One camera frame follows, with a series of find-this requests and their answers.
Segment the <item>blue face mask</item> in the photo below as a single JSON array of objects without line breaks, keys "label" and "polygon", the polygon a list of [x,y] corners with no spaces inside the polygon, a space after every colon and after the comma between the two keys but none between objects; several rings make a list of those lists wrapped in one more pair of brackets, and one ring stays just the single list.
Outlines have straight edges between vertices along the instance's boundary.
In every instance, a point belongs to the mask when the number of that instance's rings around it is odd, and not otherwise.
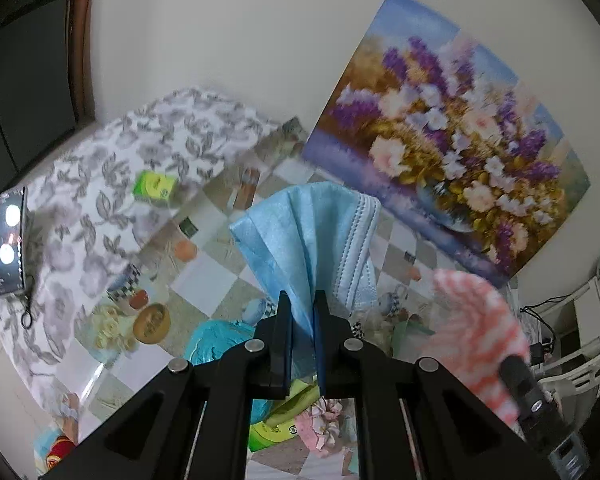
[{"label": "blue face mask", "polygon": [[350,314],[377,304],[370,243],[378,198],[328,181],[284,188],[249,208],[230,232],[268,296],[286,292],[299,338],[313,336],[315,293]]}]

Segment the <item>pink white striped cloth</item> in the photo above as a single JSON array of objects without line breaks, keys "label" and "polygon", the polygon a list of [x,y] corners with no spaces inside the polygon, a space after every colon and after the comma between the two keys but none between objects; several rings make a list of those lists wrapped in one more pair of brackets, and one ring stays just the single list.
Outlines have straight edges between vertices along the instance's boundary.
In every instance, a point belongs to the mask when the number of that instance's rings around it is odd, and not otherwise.
[{"label": "pink white striped cloth", "polygon": [[518,406],[498,370],[508,356],[530,363],[530,344],[520,323],[484,278],[445,269],[434,271],[432,278],[449,316],[422,346],[422,355],[440,362],[502,422],[515,426]]}]

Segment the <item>green tissue packet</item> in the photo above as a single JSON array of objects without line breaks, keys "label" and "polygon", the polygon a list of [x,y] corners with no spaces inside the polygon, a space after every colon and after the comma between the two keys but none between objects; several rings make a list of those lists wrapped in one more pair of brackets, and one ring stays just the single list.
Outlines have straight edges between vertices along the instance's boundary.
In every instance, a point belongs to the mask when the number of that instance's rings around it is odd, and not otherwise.
[{"label": "green tissue packet", "polygon": [[136,200],[166,206],[170,204],[177,188],[177,177],[144,170],[137,175],[132,196]]}]

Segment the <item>teal plastic case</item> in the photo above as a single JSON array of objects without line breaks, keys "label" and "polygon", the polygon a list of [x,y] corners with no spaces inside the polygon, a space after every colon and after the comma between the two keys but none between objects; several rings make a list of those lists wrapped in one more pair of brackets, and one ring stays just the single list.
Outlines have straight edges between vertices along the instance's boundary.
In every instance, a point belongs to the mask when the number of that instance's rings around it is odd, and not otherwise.
[{"label": "teal plastic case", "polygon": [[201,323],[186,344],[183,358],[193,366],[221,359],[228,349],[244,344],[254,335],[254,327],[240,321],[208,320]]}]

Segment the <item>checkered patterned table mat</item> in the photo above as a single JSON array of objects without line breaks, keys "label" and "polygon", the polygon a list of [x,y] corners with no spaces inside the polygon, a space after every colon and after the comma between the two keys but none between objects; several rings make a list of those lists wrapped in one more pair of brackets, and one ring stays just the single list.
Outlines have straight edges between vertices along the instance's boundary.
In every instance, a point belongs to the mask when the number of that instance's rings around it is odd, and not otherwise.
[{"label": "checkered patterned table mat", "polygon": [[102,232],[95,206],[54,207],[52,236],[33,234],[42,254],[34,304],[38,320],[24,339],[45,336],[62,352],[53,379],[36,388],[52,424],[34,441],[39,474],[65,453],[62,434],[87,437],[166,361],[192,351],[204,322],[234,336],[239,324],[274,312],[240,253],[230,224],[283,188],[321,182],[328,173],[300,156],[300,122],[285,122],[199,190],[172,220],[144,211],[128,254],[120,231]]}]

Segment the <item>white chair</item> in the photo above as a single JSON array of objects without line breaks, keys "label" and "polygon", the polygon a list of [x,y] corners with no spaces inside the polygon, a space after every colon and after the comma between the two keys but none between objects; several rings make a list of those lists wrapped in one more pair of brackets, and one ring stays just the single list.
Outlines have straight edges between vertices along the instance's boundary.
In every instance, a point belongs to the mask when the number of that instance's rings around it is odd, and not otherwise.
[{"label": "white chair", "polygon": [[533,306],[550,353],[533,367],[562,416],[581,427],[600,396],[600,278]]}]

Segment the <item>floral canvas painting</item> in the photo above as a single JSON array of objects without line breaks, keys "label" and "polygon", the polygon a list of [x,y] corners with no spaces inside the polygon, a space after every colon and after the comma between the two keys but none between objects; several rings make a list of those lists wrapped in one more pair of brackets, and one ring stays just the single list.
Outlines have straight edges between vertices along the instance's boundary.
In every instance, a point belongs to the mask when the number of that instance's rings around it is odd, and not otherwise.
[{"label": "floral canvas painting", "polygon": [[547,108],[480,42],[416,0],[384,0],[304,157],[494,285],[590,186]]}]

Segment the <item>grey floral tablecloth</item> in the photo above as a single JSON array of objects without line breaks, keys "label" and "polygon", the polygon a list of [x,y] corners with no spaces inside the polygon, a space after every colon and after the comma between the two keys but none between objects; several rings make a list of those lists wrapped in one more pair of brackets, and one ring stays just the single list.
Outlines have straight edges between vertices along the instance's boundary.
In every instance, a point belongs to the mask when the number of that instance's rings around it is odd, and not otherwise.
[{"label": "grey floral tablecloth", "polygon": [[[21,300],[0,296],[0,339],[40,408],[58,411],[54,378],[106,288],[204,184],[278,127],[220,92],[185,88],[99,128],[28,185],[33,324],[21,326]],[[132,196],[144,170],[178,178],[169,205]]]}]

